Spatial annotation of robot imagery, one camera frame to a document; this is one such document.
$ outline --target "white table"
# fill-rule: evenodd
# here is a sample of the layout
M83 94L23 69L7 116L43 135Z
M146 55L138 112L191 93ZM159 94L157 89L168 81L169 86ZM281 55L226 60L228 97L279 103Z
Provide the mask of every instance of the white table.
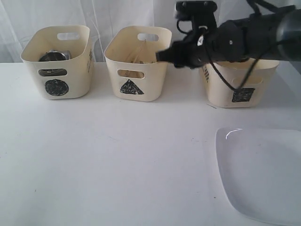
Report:
M82 98L41 98L23 64L0 64L1 226L262 226L222 187L220 127L300 129L275 76L257 108L207 105L197 71L168 69L161 97L116 98L104 63Z

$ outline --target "white plastic tray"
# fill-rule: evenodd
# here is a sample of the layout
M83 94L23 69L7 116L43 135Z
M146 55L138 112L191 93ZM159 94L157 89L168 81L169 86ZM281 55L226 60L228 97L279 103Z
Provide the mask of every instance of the white plastic tray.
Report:
M216 154L237 211L266 223L301 225L301 132L222 128Z

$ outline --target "storage bin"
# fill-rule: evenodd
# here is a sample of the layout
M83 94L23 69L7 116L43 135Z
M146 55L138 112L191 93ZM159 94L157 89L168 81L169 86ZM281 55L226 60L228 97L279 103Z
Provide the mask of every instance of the storage bin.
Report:
M21 54L40 94L47 99L77 98L90 89L93 73L90 29L82 25L39 30ZM47 52L69 51L71 59L39 62Z
M244 63L219 62L215 63L215 66L228 83L237 88L253 61L254 59ZM205 65L199 71L203 78L208 100L213 105L223 108L252 107L260 102L278 65L279 61L260 60L247 83L239 92L229 89L211 65Z
M158 40L139 40L154 34ZM167 63L156 62L156 52L169 47L172 33L160 27L122 29L105 50L114 94L122 99L153 101L162 91Z

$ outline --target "white curtain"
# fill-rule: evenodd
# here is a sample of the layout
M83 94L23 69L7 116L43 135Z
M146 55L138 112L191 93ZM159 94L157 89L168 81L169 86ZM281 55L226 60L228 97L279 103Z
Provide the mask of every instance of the white curtain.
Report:
M293 0L270 0L278 6ZM20 54L35 32L54 25L82 24L91 29L96 61L117 32L129 25L161 26L182 38L174 19L176 0L0 0L0 62L21 62ZM216 20L245 18L245 0L215 0ZM182 24L183 29L190 25Z

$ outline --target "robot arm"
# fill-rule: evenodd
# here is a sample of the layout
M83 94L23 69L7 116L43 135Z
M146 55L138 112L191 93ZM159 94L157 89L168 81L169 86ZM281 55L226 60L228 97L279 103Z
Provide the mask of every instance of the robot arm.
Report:
M229 20L218 28L214 18L217 5L213 1L177 2L177 27L186 37L158 52L157 60L190 68L218 61L243 62L248 58L301 61L301 9L277 8L263 0L247 2L254 14ZM256 4L273 13L261 15ZM181 31L180 21L191 21L192 30Z

